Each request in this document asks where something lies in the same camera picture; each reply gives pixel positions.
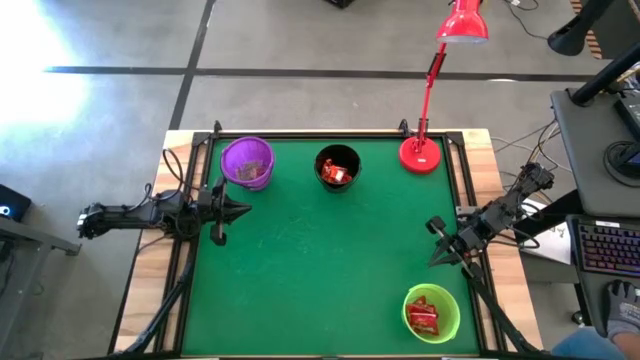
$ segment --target green bowl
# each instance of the green bowl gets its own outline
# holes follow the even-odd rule
[[[409,325],[407,319],[407,304],[416,301],[420,296],[427,298],[429,304],[435,305],[438,310],[439,335],[418,334]],[[460,308],[453,296],[443,287],[434,284],[420,284],[409,289],[407,297],[402,305],[402,320],[407,328],[418,339],[430,344],[442,344],[456,337],[460,328]]]

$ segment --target person's hand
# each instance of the person's hand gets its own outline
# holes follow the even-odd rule
[[[620,333],[640,334],[640,289],[630,282],[615,280],[607,285],[609,297],[609,318],[607,338]]]

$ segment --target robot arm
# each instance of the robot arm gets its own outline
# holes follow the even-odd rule
[[[429,266],[462,264],[463,276],[482,298],[516,350],[521,353],[539,353],[539,351],[527,342],[495,298],[491,296],[489,289],[483,283],[482,269],[471,261],[470,253],[472,250],[484,250],[491,239],[515,223],[521,215],[520,208],[524,199],[552,185],[551,172],[537,163],[529,163],[522,167],[515,184],[504,196],[489,202],[460,221],[458,226],[460,230],[456,234],[447,234],[444,230],[445,223],[440,217],[436,216],[427,222],[429,231],[439,236]]]
[[[429,220],[427,228],[441,238],[429,266],[457,264],[472,250],[485,249],[491,239],[517,221],[524,199],[538,190],[551,188],[553,178],[553,174],[540,164],[523,166],[511,189],[460,221],[460,230],[454,235],[444,233],[444,222],[440,217]]]
[[[187,202],[182,192],[168,190],[139,206],[114,206],[93,203],[78,217],[80,237],[93,239],[111,229],[161,229],[166,235],[190,239],[202,224],[215,221],[210,237],[217,245],[226,244],[223,224],[231,224],[251,210],[251,205],[231,200],[226,194],[226,179],[198,192],[196,201]]]

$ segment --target purple bucket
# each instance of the purple bucket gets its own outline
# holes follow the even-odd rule
[[[220,156],[220,168],[224,177],[251,191],[259,191],[269,185],[275,163],[276,156],[271,146],[266,141],[253,136],[233,141],[222,150],[222,156]],[[264,173],[253,180],[240,179],[239,172],[245,171],[248,164],[264,167]]]

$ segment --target candy wrapper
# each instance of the candy wrapper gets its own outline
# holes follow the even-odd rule
[[[327,159],[322,165],[322,180],[336,185],[343,185],[351,181],[352,177],[347,169],[333,165],[333,160]]]
[[[419,334],[438,335],[438,311],[435,305],[427,303],[424,296],[407,304],[406,313],[411,328]]]
[[[236,176],[243,181],[255,180],[267,171],[267,167],[260,161],[250,161],[236,169]]]

